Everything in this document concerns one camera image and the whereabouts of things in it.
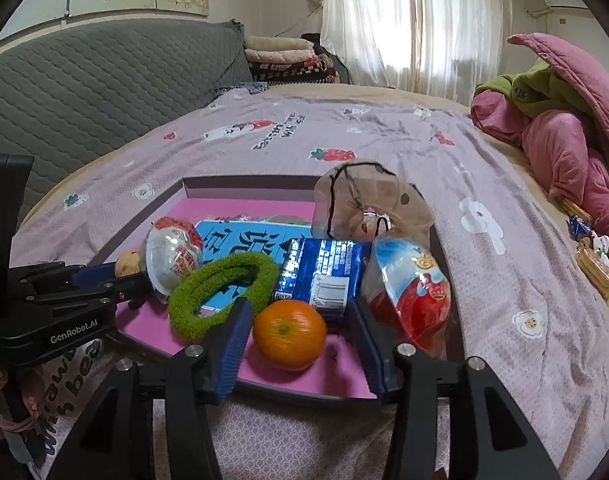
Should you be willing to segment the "person's left hand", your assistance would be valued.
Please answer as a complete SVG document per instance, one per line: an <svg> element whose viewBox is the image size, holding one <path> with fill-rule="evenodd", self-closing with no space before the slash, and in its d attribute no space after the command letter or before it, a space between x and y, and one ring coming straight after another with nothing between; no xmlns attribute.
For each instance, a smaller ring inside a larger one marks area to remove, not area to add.
<svg viewBox="0 0 609 480"><path fill-rule="evenodd" d="M27 465L42 455L39 423L44 413L42 367L2 370L0 367L0 444Z"/></svg>

